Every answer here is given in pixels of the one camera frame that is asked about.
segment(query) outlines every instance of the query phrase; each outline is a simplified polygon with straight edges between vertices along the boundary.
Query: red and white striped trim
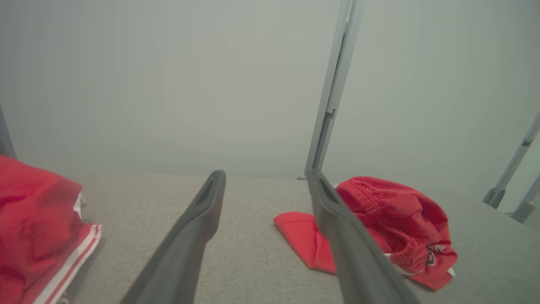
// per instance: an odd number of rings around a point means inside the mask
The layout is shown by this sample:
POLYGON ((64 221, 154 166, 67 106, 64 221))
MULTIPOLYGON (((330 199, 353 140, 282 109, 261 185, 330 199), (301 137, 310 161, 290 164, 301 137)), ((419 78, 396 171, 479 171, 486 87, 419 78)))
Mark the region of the red and white striped trim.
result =
POLYGON ((51 304, 56 303, 60 299, 81 266, 96 248, 101 238, 101 233, 102 225, 91 225, 87 236, 84 237, 79 246, 67 257, 63 265, 32 302, 33 304, 51 304))

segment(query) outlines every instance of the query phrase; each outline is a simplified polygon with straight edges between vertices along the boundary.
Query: gray tabletop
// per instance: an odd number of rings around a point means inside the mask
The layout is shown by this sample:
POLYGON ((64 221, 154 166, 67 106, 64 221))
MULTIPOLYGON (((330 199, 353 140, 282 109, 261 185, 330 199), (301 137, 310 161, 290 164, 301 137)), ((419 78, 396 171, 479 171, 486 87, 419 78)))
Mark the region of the gray tabletop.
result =
MULTIPOLYGON (((118 303, 206 177, 85 176, 83 220, 103 238, 68 288, 71 303, 118 303)), ((403 278, 422 303, 539 303, 540 235, 456 193, 421 189, 446 211, 459 259, 438 292, 403 278)), ((310 270, 273 224, 312 213, 305 181, 227 177, 196 303, 342 303, 337 277, 310 270)))

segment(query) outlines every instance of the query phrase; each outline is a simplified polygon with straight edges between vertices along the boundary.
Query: gray fabric surface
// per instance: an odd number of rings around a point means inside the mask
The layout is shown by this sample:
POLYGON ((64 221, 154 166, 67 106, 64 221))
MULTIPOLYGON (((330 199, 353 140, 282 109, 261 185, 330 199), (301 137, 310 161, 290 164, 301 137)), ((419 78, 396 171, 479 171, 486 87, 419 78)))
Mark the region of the gray fabric surface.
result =
MULTIPOLYGON (((73 304, 118 303, 206 177, 76 179, 83 219, 103 238, 68 294, 73 304)), ((450 218, 457 273, 436 293, 404 279, 422 303, 539 303, 540 235, 459 194, 424 192, 450 218)), ((312 213, 305 181, 227 177, 218 232, 207 244, 196 303, 342 303, 337 277, 308 269, 273 224, 312 213)))

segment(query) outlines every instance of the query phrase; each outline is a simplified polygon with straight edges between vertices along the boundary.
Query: red garment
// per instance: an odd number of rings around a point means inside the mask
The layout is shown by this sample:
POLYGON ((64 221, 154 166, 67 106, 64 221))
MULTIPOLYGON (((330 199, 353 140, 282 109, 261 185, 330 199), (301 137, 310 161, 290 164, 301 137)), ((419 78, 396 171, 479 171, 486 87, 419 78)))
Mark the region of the red garment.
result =
POLYGON ((28 291, 25 302, 34 302, 55 275, 49 271, 63 265, 81 236, 94 227, 96 237, 98 227, 73 211, 80 190, 64 177, 0 156, 0 303, 21 303, 28 291))
MULTIPOLYGON (((336 187, 397 270, 433 290, 454 275, 448 218, 439 205, 407 186, 359 176, 336 187)), ((289 212, 274 219, 285 239, 309 268, 335 273, 328 240, 313 215, 289 212)))

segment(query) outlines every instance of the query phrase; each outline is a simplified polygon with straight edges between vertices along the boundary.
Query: red fabric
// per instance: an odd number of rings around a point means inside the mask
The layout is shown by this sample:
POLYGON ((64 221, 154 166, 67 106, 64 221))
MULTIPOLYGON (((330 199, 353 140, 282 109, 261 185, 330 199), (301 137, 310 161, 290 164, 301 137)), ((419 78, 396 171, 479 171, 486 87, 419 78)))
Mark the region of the red fabric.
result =
POLYGON ((0 303, 23 294, 58 263, 85 224, 73 211, 81 185, 0 156, 0 303))
MULTIPOLYGON (((410 278, 433 290, 450 281, 447 272, 456 262, 448 218, 442 208, 419 191, 368 176, 337 185, 337 193, 362 221, 390 260, 410 278)), ((274 223, 309 268, 335 273, 328 240, 317 229, 313 215, 289 212, 274 223)))

